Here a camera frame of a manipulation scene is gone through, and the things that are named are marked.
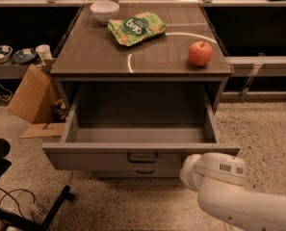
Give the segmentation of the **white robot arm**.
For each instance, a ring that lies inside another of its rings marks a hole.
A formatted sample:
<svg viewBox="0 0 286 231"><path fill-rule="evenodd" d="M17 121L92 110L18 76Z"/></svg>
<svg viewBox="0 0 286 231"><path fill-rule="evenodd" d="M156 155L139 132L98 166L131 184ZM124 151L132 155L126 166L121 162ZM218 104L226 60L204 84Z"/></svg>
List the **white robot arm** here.
<svg viewBox="0 0 286 231"><path fill-rule="evenodd" d="M197 192L201 210L214 218L244 231L286 231L286 195L247 191L240 158L213 152L191 155L180 179Z"/></svg>

